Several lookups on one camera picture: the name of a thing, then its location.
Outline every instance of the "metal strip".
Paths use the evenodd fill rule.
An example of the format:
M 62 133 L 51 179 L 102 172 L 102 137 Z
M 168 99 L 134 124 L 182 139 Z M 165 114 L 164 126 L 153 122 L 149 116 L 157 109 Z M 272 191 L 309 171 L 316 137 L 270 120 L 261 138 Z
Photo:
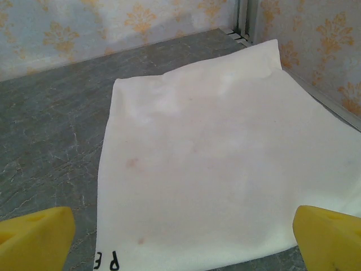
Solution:
M 256 33 L 256 22 L 257 22 L 257 10 L 260 0 L 248 0 L 247 13 L 246 13 L 246 33 L 244 37 L 247 37 L 247 41 L 250 43 L 254 42 Z
M 248 0 L 237 0 L 237 25 L 235 32 L 244 36 L 246 34 Z

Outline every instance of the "gray marble floor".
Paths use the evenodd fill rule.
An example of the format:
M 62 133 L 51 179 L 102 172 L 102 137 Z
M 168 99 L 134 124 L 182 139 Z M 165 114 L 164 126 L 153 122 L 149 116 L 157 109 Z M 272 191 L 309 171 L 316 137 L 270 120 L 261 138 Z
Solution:
M 212 30 L 0 82 L 0 220 L 70 206 L 77 230 L 64 270 L 92 270 L 96 180 L 115 79 L 160 75 L 242 48 Z M 293 248 L 219 270 L 305 267 Z

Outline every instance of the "white fabric sheet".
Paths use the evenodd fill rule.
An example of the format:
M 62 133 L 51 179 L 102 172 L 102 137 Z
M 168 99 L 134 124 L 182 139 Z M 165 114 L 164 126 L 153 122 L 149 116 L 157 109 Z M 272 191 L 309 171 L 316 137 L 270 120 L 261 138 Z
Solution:
M 203 271 L 286 250 L 302 204 L 360 216 L 361 133 L 282 71 L 276 40 L 116 80 L 98 270 Z

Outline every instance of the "floral wallpaper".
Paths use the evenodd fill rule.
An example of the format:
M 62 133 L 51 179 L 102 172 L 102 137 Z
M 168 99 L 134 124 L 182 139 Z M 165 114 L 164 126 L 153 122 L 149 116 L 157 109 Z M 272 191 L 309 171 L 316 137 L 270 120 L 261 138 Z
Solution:
M 0 0 L 0 81 L 216 27 L 236 0 Z
M 261 0 L 255 42 L 277 38 L 284 67 L 361 117 L 360 15 L 360 0 Z

